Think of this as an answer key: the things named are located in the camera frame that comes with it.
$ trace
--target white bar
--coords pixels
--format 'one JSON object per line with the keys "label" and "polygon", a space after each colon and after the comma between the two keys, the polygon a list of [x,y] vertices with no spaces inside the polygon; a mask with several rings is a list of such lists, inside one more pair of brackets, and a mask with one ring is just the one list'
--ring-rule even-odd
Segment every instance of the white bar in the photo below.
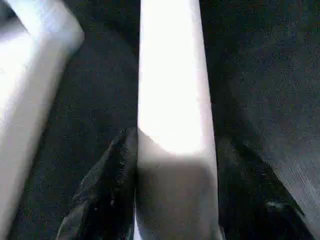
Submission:
{"label": "white bar", "polygon": [[0,65],[0,239],[6,239],[71,53],[65,42],[52,35],[35,41],[23,27],[15,28],[19,30],[0,33],[1,57],[6,59]]}
{"label": "white bar", "polygon": [[141,0],[137,220],[144,239],[219,239],[198,0]]}

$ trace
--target white pole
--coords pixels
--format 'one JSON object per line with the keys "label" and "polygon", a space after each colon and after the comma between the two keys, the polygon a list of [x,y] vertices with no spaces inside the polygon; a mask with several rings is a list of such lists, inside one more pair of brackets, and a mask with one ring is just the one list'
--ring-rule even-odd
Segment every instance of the white pole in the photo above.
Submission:
{"label": "white pole", "polygon": [[198,0],[141,0],[137,222],[143,239],[218,239]]}

